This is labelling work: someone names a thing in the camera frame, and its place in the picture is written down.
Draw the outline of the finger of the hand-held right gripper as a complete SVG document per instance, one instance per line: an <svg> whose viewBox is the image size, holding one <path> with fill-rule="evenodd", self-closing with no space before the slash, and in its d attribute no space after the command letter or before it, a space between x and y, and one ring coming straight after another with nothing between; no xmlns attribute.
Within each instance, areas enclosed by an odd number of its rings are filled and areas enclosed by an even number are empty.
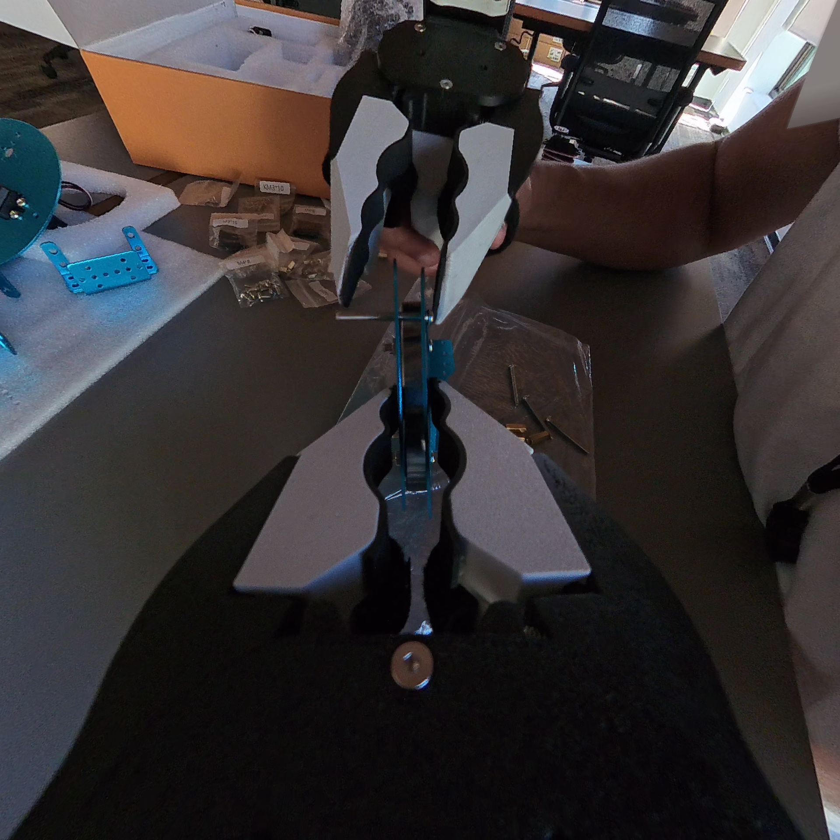
<svg viewBox="0 0 840 840"><path fill-rule="evenodd" d="M380 252L388 207L398 212L417 186L413 130L392 102L363 96L330 164L332 273L348 307Z"/></svg>
<svg viewBox="0 0 840 840"><path fill-rule="evenodd" d="M512 128L499 124L479 124L458 134L450 162L462 165L465 177L445 205L455 214L455 231L442 233L444 253L434 303L437 323L446 320L465 295L508 213L514 135Z"/></svg>

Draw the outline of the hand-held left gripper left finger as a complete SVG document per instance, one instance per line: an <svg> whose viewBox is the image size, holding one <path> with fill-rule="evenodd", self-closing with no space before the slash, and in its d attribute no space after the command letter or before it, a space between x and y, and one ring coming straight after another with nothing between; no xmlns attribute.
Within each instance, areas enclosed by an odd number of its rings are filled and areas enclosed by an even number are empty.
<svg viewBox="0 0 840 840"><path fill-rule="evenodd" d="M379 490L395 430L396 396L386 389L301 451L237 592L330 602L358 632L402 630L403 550Z"/></svg>

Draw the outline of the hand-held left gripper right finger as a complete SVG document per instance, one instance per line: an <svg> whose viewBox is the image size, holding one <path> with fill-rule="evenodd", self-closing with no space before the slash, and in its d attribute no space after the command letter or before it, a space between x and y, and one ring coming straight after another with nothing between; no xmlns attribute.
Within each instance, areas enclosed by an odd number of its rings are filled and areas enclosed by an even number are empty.
<svg viewBox="0 0 840 840"><path fill-rule="evenodd" d="M495 602L587 587L591 567L525 444L450 385L429 394L448 478L427 559L436 633L464 633Z"/></svg>

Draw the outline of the blue round bearing base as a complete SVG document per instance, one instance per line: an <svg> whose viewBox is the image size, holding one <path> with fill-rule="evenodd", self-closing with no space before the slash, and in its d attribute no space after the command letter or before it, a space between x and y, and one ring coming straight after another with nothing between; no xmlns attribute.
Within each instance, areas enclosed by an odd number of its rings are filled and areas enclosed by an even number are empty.
<svg viewBox="0 0 840 840"><path fill-rule="evenodd" d="M426 277L421 271L419 299L401 303L402 312L433 315L427 309ZM427 516L433 516L432 462L438 433L429 406L429 382L454 371L449 341L432 341L430 324L402 322L403 405L406 443L406 494L425 494Z"/></svg>

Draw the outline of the person's right forearm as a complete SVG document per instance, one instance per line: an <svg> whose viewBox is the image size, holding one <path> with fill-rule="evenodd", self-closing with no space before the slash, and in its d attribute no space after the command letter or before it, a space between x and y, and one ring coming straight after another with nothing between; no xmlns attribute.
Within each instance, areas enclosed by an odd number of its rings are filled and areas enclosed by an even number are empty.
<svg viewBox="0 0 840 840"><path fill-rule="evenodd" d="M788 123L804 82L720 140L614 165L541 163L538 195L566 256L661 270L745 245L810 201L803 129Z"/></svg>

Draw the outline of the person's right hand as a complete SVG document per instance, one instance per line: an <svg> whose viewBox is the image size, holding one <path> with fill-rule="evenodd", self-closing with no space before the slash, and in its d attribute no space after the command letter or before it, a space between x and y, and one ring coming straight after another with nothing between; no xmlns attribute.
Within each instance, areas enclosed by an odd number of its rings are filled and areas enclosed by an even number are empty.
<svg viewBox="0 0 840 840"><path fill-rule="evenodd" d="M527 181L518 191L519 222L514 239L526 245L548 250L550 253L565 254L563 244L553 241L552 219L544 216L549 208L538 195L541 175L546 166L537 164ZM428 275L437 273L441 261L440 248L435 242L418 233L410 222L404 220L397 227L385 227L380 238L380 251L399 270L418 276L422 270Z"/></svg>

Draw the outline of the bubble wrapped part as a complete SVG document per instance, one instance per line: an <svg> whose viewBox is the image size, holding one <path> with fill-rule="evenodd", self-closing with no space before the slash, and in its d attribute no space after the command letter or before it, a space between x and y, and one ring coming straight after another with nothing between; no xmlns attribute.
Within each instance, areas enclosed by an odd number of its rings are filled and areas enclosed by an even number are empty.
<svg viewBox="0 0 840 840"><path fill-rule="evenodd" d="M335 63L354 64L367 49L376 50L383 34L406 20L423 17L422 1L342 1Z"/></svg>

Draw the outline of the black servo motor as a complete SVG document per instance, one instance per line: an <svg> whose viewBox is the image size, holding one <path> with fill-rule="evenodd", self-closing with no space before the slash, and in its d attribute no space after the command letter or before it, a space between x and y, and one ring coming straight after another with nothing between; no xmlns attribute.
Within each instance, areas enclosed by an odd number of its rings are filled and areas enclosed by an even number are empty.
<svg viewBox="0 0 840 840"><path fill-rule="evenodd" d="M563 133L553 133L543 143L541 161L570 164L588 162L577 140Z"/></svg>

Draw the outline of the pile of small screw bags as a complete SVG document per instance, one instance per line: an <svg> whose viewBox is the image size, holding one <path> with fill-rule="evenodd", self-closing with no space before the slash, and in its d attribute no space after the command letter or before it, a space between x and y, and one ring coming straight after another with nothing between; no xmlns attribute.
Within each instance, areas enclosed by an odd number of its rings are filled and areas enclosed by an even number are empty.
<svg viewBox="0 0 840 840"><path fill-rule="evenodd" d="M208 244L241 308L292 296L304 308L339 302L331 271L331 204L299 197L290 182L258 179L253 192L238 184L201 180L180 194L184 205L212 210Z"/></svg>

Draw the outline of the clear plastic bag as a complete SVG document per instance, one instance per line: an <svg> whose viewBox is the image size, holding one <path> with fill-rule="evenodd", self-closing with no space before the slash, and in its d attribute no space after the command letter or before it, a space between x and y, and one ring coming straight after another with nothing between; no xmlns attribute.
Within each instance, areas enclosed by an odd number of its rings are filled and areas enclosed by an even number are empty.
<svg viewBox="0 0 840 840"><path fill-rule="evenodd" d="M552 419L583 446L583 455L547 427L552 439L533 448L546 454L576 484L595 497L592 363L589 347L554 327L488 307L468 295L434 340L453 344L455 368L447 383L498 421L540 431L524 405L514 406L508 366L517 369L520 398L527 395L544 422Z"/></svg>

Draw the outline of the orange open cardboard box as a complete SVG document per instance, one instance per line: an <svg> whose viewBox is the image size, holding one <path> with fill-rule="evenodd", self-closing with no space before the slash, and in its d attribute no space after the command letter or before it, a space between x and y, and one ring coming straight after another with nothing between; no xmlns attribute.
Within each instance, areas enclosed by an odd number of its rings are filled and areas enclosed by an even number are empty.
<svg viewBox="0 0 840 840"><path fill-rule="evenodd" d="M258 2L50 5L134 163L330 197L338 19Z"/></svg>

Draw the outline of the black mesh office chair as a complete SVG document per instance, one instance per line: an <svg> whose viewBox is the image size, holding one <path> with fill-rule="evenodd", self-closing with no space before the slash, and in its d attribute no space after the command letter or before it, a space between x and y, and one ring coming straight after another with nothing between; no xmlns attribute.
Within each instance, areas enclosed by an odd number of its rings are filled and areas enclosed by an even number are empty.
<svg viewBox="0 0 840 840"><path fill-rule="evenodd" d="M632 161L650 152L725 2L601 2L564 77L552 128L584 157Z"/></svg>

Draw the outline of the white foam sheet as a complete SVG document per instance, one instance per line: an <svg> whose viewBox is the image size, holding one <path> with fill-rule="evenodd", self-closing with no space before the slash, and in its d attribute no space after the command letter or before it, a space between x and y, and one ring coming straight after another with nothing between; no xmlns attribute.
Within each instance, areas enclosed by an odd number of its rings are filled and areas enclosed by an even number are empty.
<svg viewBox="0 0 840 840"><path fill-rule="evenodd" d="M119 195L110 213L46 231L2 266L21 297L2 296L1 453L5 457L93 382L130 354L221 277L218 258L145 229L179 207L173 191L138 179L62 162L62 174L92 193ZM150 280L95 295L70 292L41 244L52 241L69 261L127 249L134 226L159 272Z"/></svg>

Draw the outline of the teal round plate with servo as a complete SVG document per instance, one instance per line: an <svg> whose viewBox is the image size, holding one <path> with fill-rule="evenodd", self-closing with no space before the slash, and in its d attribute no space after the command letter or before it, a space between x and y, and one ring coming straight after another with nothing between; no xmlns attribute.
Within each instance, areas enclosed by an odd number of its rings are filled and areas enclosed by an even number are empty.
<svg viewBox="0 0 840 840"><path fill-rule="evenodd" d="M1 263L26 251L46 229L60 195L60 161L34 126L1 119Z"/></svg>

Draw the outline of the blue U bracket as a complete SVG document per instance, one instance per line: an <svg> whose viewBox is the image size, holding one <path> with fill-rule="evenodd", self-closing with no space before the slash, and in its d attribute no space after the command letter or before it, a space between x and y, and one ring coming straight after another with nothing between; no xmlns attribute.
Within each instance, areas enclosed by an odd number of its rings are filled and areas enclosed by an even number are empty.
<svg viewBox="0 0 840 840"><path fill-rule="evenodd" d="M57 244L40 247L72 293L94 295L149 280L159 268L135 227L122 228L129 249L122 253L69 261Z"/></svg>

